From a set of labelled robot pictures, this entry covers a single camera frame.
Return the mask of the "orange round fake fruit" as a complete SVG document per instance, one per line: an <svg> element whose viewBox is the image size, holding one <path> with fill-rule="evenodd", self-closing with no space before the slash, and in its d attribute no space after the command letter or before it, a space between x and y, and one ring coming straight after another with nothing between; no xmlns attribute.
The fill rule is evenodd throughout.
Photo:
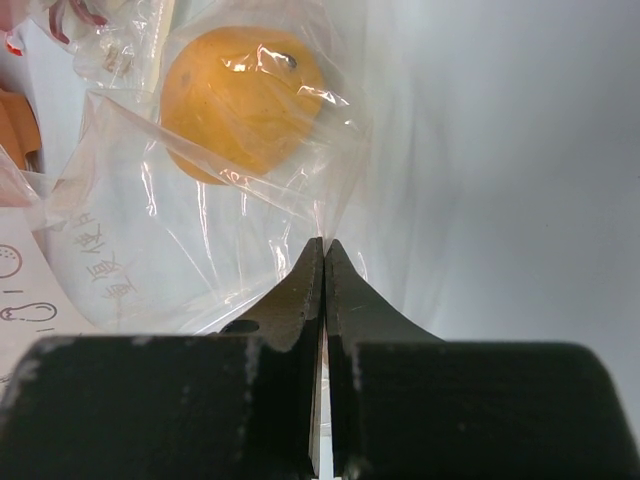
<svg viewBox="0 0 640 480"><path fill-rule="evenodd" d="M325 92L313 52L294 34L220 27L192 40L171 63L160 123L262 175L308 138Z"/></svg>

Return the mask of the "zip bag with yellow fruit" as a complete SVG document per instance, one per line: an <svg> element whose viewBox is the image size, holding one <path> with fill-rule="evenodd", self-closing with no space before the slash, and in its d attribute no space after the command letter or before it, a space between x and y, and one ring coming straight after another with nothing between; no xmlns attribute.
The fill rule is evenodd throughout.
<svg viewBox="0 0 640 480"><path fill-rule="evenodd" d="M325 81L310 135L254 174L165 129L171 63L198 36L257 26L297 36ZM211 1L169 34L151 92L94 89L76 148L48 195L48 259L102 332L208 333L332 237L366 170L373 119L324 1Z"/></svg>

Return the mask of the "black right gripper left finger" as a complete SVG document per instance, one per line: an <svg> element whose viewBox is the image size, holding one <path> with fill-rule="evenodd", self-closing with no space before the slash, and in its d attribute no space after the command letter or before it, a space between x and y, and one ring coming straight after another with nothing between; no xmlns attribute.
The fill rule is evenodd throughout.
<svg viewBox="0 0 640 480"><path fill-rule="evenodd" d="M255 341L275 353L318 352L323 261L323 239L309 239L284 279L229 324L253 323L256 329L231 332L225 328L214 336L216 343Z"/></svg>

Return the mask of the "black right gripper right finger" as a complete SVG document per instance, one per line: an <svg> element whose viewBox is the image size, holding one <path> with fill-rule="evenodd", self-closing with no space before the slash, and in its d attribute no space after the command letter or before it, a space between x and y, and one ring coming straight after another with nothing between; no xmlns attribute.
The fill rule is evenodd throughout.
<svg viewBox="0 0 640 480"><path fill-rule="evenodd" d="M359 275L345 248L334 240L325 256L326 324L331 350L359 342L440 343L405 317Z"/></svg>

